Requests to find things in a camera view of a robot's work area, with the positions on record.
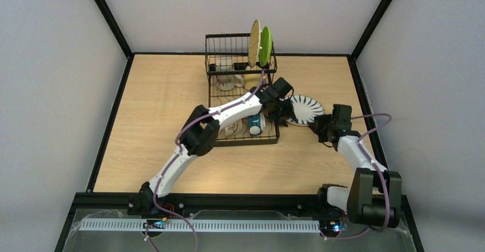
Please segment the black wire dish rack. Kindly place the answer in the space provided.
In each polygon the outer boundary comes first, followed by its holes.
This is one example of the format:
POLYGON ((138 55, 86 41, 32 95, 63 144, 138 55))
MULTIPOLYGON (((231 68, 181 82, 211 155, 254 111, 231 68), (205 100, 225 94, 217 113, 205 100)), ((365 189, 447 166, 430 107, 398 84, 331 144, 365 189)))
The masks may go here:
MULTIPOLYGON (((207 34, 205 36, 205 70, 208 79, 208 103, 210 107, 223 105, 242 97, 249 90, 245 86, 234 86, 228 91, 217 84, 229 75, 227 80, 240 82, 236 77, 245 74, 260 74, 261 70, 250 72, 249 66, 250 34, 207 34)), ((241 129, 233 131, 222 129, 216 140, 217 147, 272 145, 279 141, 279 127, 266 121, 265 129, 260 135, 252 136, 247 118, 239 123, 241 129)))

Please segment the small white patterned bowl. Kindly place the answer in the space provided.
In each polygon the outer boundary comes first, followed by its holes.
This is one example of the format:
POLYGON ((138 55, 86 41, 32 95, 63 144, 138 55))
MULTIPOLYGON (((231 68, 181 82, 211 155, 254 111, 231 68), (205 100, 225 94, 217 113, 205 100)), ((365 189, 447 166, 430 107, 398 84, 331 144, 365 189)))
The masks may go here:
POLYGON ((236 136, 238 133, 240 133, 240 131, 243 129, 243 123, 242 123, 242 120, 238 120, 236 122, 233 122, 231 123, 230 125, 228 125, 225 129, 224 129, 224 132, 225 132, 225 135, 227 138, 229 137, 234 137, 236 136))

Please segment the green plate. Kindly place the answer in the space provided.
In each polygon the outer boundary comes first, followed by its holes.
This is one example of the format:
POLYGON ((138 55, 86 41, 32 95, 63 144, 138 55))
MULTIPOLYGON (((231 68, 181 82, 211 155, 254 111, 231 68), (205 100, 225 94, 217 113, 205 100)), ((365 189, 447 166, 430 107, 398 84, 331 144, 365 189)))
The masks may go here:
POLYGON ((261 31, 259 63, 261 67, 269 64, 271 52, 273 47, 272 33, 268 26, 265 26, 261 31))

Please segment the cream ceramic mug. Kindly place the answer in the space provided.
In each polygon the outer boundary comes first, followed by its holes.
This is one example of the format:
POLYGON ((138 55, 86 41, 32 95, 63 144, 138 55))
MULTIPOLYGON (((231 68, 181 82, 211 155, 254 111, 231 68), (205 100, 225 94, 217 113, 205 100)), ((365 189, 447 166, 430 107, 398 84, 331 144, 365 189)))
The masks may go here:
MULTIPOLYGON (((233 71, 233 61, 231 57, 221 57, 215 60, 215 71, 226 73, 233 71)), ((235 87, 243 87, 245 80, 241 74, 216 75, 216 86, 222 91, 229 91, 235 87)))

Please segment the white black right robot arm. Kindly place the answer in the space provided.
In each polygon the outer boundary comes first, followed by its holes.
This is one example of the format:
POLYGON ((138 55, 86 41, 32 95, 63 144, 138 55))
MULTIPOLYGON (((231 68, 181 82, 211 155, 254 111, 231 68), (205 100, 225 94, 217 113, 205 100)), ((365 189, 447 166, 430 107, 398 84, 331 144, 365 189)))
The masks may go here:
POLYGON ((346 212, 352 223, 374 231, 396 228, 401 216, 402 178, 371 156, 363 135, 352 130, 352 108, 335 104, 331 114, 318 115, 309 128, 318 141, 330 145, 354 169, 350 187, 323 184, 323 202, 346 212))

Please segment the woven bamboo plate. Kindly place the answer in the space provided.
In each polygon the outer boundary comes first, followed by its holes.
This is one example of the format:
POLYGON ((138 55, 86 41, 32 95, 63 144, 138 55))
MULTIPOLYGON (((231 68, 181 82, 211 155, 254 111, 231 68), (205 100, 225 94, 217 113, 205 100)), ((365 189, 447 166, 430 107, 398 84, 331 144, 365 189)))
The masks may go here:
POLYGON ((256 66, 256 62, 259 60, 259 52, 261 48, 261 24, 258 19, 253 22, 249 43, 248 43, 248 63, 249 68, 252 69, 256 66))

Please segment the white bowl dark rim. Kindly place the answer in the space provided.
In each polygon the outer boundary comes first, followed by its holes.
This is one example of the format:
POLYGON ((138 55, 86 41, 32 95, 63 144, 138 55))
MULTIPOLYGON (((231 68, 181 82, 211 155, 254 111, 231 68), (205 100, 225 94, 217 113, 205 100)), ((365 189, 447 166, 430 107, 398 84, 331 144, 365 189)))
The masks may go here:
POLYGON ((258 113, 247 117, 248 130, 251 136, 261 135, 266 126, 264 113, 258 113))

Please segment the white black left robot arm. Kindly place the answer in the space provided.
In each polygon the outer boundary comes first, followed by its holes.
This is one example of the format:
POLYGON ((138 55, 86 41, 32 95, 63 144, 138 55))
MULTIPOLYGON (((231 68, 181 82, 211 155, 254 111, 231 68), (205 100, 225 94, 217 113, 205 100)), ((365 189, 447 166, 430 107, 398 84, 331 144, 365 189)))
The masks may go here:
POLYGON ((132 210, 151 210, 157 200, 169 195, 179 177, 198 157, 215 146, 221 129, 250 115, 264 114, 274 124, 293 116, 290 99, 294 88, 282 77, 272 84, 259 83, 241 97, 220 106, 194 108, 179 134, 176 149, 162 169, 142 184, 139 192, 129 199, 132 210))

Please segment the blue striped white plate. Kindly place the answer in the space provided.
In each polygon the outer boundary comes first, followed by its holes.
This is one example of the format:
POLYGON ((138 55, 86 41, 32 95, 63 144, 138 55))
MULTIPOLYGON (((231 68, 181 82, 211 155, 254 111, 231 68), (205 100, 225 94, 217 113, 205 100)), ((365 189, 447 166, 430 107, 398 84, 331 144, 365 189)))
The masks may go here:
POLYGON ((325 113, 323 105, 312 97, 293 95, 289 99, 293 106, 294 115, 287 119, 288 123, 308 126, 309 123, 314 123, 315 117, 325 113))

